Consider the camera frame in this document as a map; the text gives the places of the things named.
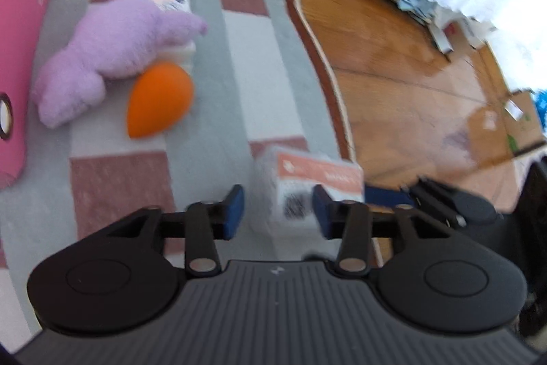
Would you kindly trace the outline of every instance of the ribbed gray surface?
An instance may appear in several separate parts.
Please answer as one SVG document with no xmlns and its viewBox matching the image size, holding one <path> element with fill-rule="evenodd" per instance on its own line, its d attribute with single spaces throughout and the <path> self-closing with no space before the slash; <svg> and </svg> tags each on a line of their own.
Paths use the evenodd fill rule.
<svg viewBox="0 0 547 365">
<path fill-rule="evenodd" d="M 507 330 L 468 338 L 416 331 L 365 283 L 334 278 L 321 263 L 244 261 L 188 283 L 145 327 L 105 339 L 45 331 L 17 354 L 24 365 L 518 365 L 536 357 Z"/>
</svg>

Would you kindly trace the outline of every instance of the black object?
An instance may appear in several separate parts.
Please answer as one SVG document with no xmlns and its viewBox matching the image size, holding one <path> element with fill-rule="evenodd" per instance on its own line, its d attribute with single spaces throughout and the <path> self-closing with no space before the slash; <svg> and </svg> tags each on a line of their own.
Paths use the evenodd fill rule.
<svg viewBox="0 0 547 365">
<path fill-rule="evenodd" d="M 240 186 L 219 204 L 125 217 L 32 272 L 28 295 L 44 330 L 16 359 L 23 365 L 537 359 L 508 327 L 526 297 L 514 264 L 416 209 L 374 213 L 333 201 L 321 186 L 313 207 L 324 236 L 342 238 L 335 261 L 231 260 L 224 271 L 213 239 L 234 236 L 243 213 Z M 184 236 L 183 270 L 161 251 L 164 238 Z M 373 267 L 372 237 L 401 247 L 383 268 Z"/>
<path fill-rule="evenodd" d="M 409 187 L 416 206 L 517 265 L 529 289 L 519 329 L 531 336 L 547 323 L 547 158 L 534 162 L 513 212 L 498 213 L 483 197 L 428 178 Z"/>
<path fill-rule="evenodd" d="M 333 202 L 316 186 L 314 211 L 326 237 L 339 233 L 346 220 L 334 262 L 342 274 L 355 275 L 341 266 L 350 256 L 368 262 L 371 236 L 400 239 L 403 250 L 379 270 L 377 288 L 409 322 L 474 333 L 511 322 L 524 304 L 526 282 L 519 268 L 417 209 L 375 214 L 363 204 Z M 373 231 L 367 231 L 373 218 Z"/>
<path fill-rule="evenodd" d="M 28 298 L 42 326 L 68 334 L 141 325 L 172 303 L 187 277 L 220 273 L 213 231 L 231 238 L 242 214 L 241 186 L 221 203 L 186 212 L 140 209 L 40 263 L 28 279 Z M 162 253 L 164 238 L 185 236 L 182 274 Z"/>
<path fill-rule="evenodd" d="M 0 345 L 0 363 L 2 365 L 21 365 L 21 363 L 10 355 L 2 345 Z"/>
</svg>

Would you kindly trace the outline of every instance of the cardboard box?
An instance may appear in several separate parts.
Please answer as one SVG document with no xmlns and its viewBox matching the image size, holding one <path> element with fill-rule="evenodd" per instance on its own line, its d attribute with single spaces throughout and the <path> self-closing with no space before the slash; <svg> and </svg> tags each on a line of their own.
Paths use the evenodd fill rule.
<svg viewBox="0 0 547 365">
<path fill-rule="evenodd" d="M 509 147 L 515 156 L 546 144 L 533 93 L 530 91 L 511 94 L 504 103 L 503 123 Z"/>
<path fill-rule="evenodd" d="M 452 51 L 446 56 L 450 62 L 472 54 L 481 49 L 488 35 L 495 30 L 489 24 L 482 24 L 467 18 L 461 18 L 451 22 L 444 33 L 452 46 Z"/>
<path fill-rule="evenodd" d="M 514 157 L 507 142 L 501 104 L 485 104 L 467 117 L 466 149 L 479 168 Z"/>
<path fill-rule="evenodd" d="M 48 0 L 0 0 L 0 188 L 25 163 L 32 62 Z"/>
</svg>

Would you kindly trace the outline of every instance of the orange makeup sponge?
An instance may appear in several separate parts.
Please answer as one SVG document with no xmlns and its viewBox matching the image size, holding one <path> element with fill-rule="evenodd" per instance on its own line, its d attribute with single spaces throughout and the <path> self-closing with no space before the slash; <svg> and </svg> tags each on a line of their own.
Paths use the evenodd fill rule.
<svg viewBox="0 0 547 365">
<path fill-rule="evenodd" d="M 177 64 L 152 64 L 135 82 L 128 106 L 128 134 L 142 138 L 166 130 L 190 110 L 192 78 Z"/>
</svg>

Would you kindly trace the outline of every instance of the small box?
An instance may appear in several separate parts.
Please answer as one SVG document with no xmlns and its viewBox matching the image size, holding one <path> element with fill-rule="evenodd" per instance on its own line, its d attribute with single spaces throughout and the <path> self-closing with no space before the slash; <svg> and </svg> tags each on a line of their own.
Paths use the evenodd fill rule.
<svg viewBox="0 0 547 365">
<path fill-rule="evenodd" d="M 515 156 L 546 143 L 533 93 L 530 91 L 518 91 L 511 94 L 504 103 L 503 122 L 509 147 Z"/>
<path fill-rule="evenodd" d="M 452 51 L 446 55 L 450 62 L 472 54 L 484 46 L 486 38 L 495 30 L 490 24 L 480 23 L 468 18 L 451 22 L 444 34 L 452 46 Z"/>
<path fill-rule="evenodd" d="M 255 162 L 253 196 L 258 207 L 253 227 L 274 237 L 318 233 L 312 191 L 321 184 L 334 200 L 363 201 L 363 170 L 344 160 L 330 160 L 281 146 L 266 149 Z"/>
<path fill-rule="evenodd" d="M 153 0 L 158 7 L 164 11 L 185 11 L 191 12 L 190 0 Z M 167 60 L 174 62 L 183 67 L 186 71 L 191 72 L 193 68 L 192 57 L 196 52 L 196 44 L 193 41 L 182 46 L 171 46 L 160 49 L 158 52 L 159 60 Z"/>
</svg>

